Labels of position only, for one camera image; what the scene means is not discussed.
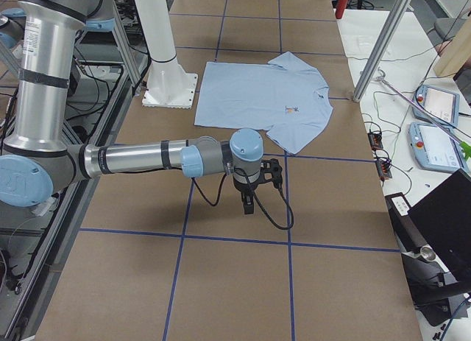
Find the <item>black monitor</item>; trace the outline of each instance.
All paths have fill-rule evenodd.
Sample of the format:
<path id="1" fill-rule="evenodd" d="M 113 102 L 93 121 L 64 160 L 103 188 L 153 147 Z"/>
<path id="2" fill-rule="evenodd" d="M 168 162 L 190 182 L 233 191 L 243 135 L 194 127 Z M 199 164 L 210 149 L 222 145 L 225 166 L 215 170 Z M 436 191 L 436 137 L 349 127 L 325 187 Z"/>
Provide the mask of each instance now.
<path id="1" fill-rule="evenodd" d="M 471 281 L 470 199 L 471 177 L 459 169 L 408 212 L 458 281 Z"/>

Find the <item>robotic arm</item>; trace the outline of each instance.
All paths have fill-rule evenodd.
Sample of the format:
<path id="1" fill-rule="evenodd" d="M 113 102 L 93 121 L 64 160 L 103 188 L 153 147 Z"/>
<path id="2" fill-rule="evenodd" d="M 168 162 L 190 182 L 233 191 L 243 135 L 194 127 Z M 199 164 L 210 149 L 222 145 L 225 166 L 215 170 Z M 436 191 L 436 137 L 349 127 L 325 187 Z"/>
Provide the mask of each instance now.
<path id="1" fill-rule="evenodd" d="M 85 26 L 113 28 L 113 0 L 18 2 L 26 11 L 24 55 L 15 129 L 4 140 L 0 156 L 1 201 L 28 207 L 80 180 L 158 169 L 181 169 L 192 178 L 233 173 L 246 214 L 253 213 L 257 185 L 271 182 L 281 193 L 282 169 L 276 160 L 262 161 L 262 138 L 250 129 L 223 142 L 201 137 L 130 146 L 66 146 L 60 134 L 74 39 Z"/>

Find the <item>white table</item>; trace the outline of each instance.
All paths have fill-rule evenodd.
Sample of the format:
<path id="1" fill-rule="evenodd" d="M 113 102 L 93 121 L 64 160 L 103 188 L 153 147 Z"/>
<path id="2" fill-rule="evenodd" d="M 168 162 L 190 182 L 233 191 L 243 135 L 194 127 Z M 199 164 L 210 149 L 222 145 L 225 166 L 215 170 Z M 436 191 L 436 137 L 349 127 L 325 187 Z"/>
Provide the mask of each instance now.
<path id="1" fill-rule="evenodd" d="M 350 72 L 355 84 L 358 82 L 360 72 L 363 71 L 366 64 L 366 60 L 356 59 L 368 58 L 387 15 L 388 12 L 385 11 L 346 10 L 343 19 L 338 21 L 345 54 L 349 57 Z M 433 45 L 428 40 L 427 35 L 423 31 L 415 15 L 407 12 L 397 28 L 397 31 L 383 56 L 383 60 L 405 59 L 422 52 L 425 53 L 408 60 L 389 62 L 382 61 L 380 63 L 380 67 L 386 72 L 386 80 L 388 80 L 395 88 L 403 92 L 414 91 L 420 81 L 424 78 L 429 65 L 436 58 L 435 49 L 433 49 Z M 430 71 L 428 76 L 436 76 L 433 69 Z M 469 105 L 459 92 L 459 89 L 451 77 L 429 79 L 425 81 L 425 84 L 434 85 L 460 94 L 460 112 L 471 113 Z M 373 93 L 376 91 L 391 93 L 386 86 L 379 82 L 371 82 L 360 102 L 361 111 L 369 114 L 372 117 L 372 120 L 381 126 L 382 130 L 397 130 L 395 126 L 382 122 L 378 118 L 373 99 Z M 411 109 L 404 119 L 404 115 L 408 109 L 408 104 L 398 96 L 389 96 L 385 94 L 377 94 L 377 100 L 381 118 L 395 124 L 400 124 L 404 120 L 402 131 L 397 139 L 392 163 L 402 170 L 407 171 L 408 175 L 412 179 L 412 188 L 407 195 L 407 199 L 411 205 L 414 205 L 442 183 L 448 176 L 450 176 L 450 174 L 420 169 L 418 163 L 415 161 L 414 154 L 411 151 L 408 140 L 408 126 L 410 123 L 417 120 L 412 115 Z M 364 116 L 364 119 L 365 121 L 370 120 L 368 116 Z M 458 128 L 463 130 L 465 133 L 471 134 L 471 119 L 460 116 Z M 467 143 L 471 142 L 470 138 L 465 138 L 463 136 L 460 137 Z M 394 133 L 383 134 L 383 145 L 390 155 L 393 153 L 395 138 L 396 135 Z M 399 191 L 406 192 L 409 187 L 407 177 L 395 168 L 392 168 L 392 176 L 392 179 L 386 180 L 384 183 L 383 193 L 387 195 Z M 423 317 L 422 313 L 417 312 L 417 317 L 420 321 L 424 340 L 431 340 L 436 332 L 441 331 L 438 327 L 431 327 Z M 445 340 L 467 341 L 469 340 L 470 335 L 470 318 L 454 320 L 450 330 L 447 332 Z"/>

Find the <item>light blue towel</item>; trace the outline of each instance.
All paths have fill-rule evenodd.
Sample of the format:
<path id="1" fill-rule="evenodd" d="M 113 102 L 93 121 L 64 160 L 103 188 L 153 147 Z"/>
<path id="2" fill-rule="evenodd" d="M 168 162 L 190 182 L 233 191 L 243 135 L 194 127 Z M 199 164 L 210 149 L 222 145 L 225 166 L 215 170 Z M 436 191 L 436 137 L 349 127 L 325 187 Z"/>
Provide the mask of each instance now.
<path id="1" fill-rule="evenodd" d="M 268 65 L 207 63 L 194 124 L 266 130 L 298 153 L 329 122 L 328 91 L 319 71 L 290 52 Z"/>

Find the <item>red object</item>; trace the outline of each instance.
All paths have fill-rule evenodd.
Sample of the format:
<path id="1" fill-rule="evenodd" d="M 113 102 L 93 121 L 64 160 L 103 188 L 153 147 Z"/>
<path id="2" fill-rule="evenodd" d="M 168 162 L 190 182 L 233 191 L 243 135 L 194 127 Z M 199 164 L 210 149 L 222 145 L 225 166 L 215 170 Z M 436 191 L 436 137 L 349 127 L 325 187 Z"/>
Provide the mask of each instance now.
<path id="1" fill-rule="evenodd" d="M 341 19 L 344 16 L 345 7 L 347 7 L 348 0 L 339 0 L 336 8 L 336 18 Z"/>

